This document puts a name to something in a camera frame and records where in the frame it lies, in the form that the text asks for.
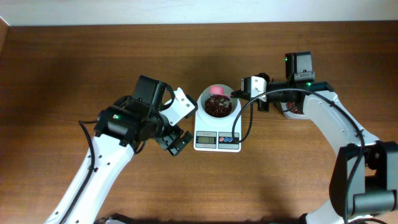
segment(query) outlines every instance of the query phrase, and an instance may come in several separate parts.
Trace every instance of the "wood grain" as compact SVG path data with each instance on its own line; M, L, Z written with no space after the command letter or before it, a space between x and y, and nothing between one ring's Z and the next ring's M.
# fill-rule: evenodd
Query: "wood grain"
M0 55L4 42L6 41L8 25L0 18Z
M86 153L93 119L139 75L198 98L310 50L317 80L384 141L398 141L398 22L11 27L0 58L0 222L42 223ZM248 112L243 129L248 126ZM193 132L194 118L180 123ZM245 221L297 218L328 198L335 155L309 121L254 112L240 153L171 157L151 141L115 181L99 217ZM398 213L382 217L398 222Z

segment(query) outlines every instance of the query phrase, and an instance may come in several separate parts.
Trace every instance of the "wooden table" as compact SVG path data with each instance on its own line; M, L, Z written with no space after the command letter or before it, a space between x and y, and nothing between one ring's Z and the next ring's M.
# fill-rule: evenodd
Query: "wooden table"
M131 94L139 75L197 99L209 85L238 89L259 72L282 81L284 54L305 50L317 80L368 131L398 141L398 22L11 27L0 58L0 222L47 219L88 148L77 120ZM193 132L194 118L180 126ZM275 220L328 199L336 156L310 121L255 111L242 148L200 152L190 144L171 157L150 141L98 217ZM398 213L381 218L395 223Z

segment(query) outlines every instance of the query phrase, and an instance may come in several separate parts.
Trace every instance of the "pink object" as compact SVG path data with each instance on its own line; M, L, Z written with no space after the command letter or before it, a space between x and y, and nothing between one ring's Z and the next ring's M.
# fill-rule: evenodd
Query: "pink object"
M209 89L210 94L221 95L221 96L229 96L224 94L224 88L218 85L212 85Z

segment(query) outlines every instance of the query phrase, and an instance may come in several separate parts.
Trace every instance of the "digital kitchen scale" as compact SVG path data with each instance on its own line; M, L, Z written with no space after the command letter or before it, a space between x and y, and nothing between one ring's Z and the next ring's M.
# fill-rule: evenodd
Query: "digital kitchen scale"
M230 95L233 89L226 85L216 84L224 88L225 95ZM211 96L208 87L198 99L198 110L195 113L195 134L193 138L193 147L198 151L215 152L239 152L241 143L233 143L232 125L239 111L241 103L238 99L232 98L231 113L224 118L210 116L205 111L205 101ZM241 136L241 117L235 126L235 139L240 140Z

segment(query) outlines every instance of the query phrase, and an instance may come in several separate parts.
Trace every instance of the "white backdrop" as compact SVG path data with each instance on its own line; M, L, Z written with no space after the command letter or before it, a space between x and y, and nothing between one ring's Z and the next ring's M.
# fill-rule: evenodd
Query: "white backdrop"
M398 19L398 0L0 0L12 26Z

